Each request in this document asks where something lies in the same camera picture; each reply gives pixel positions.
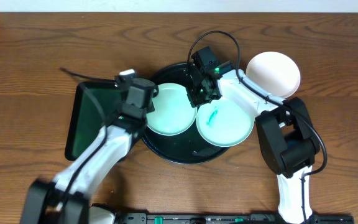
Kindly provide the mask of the mint green plate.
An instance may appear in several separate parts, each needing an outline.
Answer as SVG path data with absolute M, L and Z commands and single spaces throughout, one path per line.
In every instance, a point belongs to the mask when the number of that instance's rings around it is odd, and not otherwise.
M 248 138 L 254 127 L 255 110 L 221 98 L 198 108 L 196 127 L 201 137 L 219 147 L 231 147 Z
M 197 108 L 191 106 L 186 88 L 182 85 L 158 85 L 158 94 L 152 98 L 152 103 L 155 110 L 147 113 L 147 126 L 157 134 L 181 134 L 195 121 Z

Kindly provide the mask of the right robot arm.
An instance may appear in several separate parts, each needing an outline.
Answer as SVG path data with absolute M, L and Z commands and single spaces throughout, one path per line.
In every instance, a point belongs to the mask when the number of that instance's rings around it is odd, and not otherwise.
M 248 128 L 257 130 L 265 163 L 277 175 L 278 214 L 285 223 L 309 221 L 309 179 L 323 143 L 306 105 L 293 97 L 301 81 L 297 64 L 283 53 L 262 52 L 241 70 L 231 61 L 222 63 L 209 47 L 189 58 L 191 105 L 203 109 L 224 99 L 244 111 Z

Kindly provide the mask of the round black tray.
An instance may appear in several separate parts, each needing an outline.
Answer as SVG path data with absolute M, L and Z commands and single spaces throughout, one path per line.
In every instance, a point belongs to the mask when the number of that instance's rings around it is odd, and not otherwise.
M 176 83 L 184 87 L 192 84 L 186 63 L 176 63 L 155 72 L 150 78 L 155 84 Z M 212 161 L 229 148 L 215 146 L 205 141 L 193 123 L 186 131 L 174 136 L 164 136 L 147 128 L 142 136 L 145 145 L 158 156 L 179 164 L 201 164 Z

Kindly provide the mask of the rectangular black tray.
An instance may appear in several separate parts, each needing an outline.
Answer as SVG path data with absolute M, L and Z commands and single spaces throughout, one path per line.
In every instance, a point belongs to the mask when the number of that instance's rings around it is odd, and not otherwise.
M 121 93 L 112 83 L 84 82 L 83 90 L 77 86 L 70 127 L 65 147 L 65 158 L 74 161 L 94 141 L 98 135 L 103 119 L 87 93 L 97 99 L 106 116 L 120 108 Z

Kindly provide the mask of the white plate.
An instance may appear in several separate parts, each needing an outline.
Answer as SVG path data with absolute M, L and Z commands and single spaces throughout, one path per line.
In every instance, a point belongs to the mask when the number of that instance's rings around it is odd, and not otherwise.
M 262 52 L 253 57 L 246 75 L 265 91 L 282 98 L 292 96 L 301 82 L 297 64 L 280 52 Z

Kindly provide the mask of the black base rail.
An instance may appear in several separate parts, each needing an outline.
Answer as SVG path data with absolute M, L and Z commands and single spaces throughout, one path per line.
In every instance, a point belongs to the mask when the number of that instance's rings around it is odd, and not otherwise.
M 285 221 L 275 213 L 248 215 L 148 214 L 119 212 L 94 204 L 89 208 L 89 222 L 94 224 L 240 224 L 284 223 Z

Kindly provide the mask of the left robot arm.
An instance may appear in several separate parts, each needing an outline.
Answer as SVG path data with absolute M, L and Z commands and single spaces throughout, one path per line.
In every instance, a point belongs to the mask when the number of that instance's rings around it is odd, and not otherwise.
M 21 223 L 89 223 L 90 199 L 113 166 L 125 157 L 147 127 L 157 85 L 144 78 L 118 78 L 125 98 L 86 150 L 52 181 L 29 187 Z

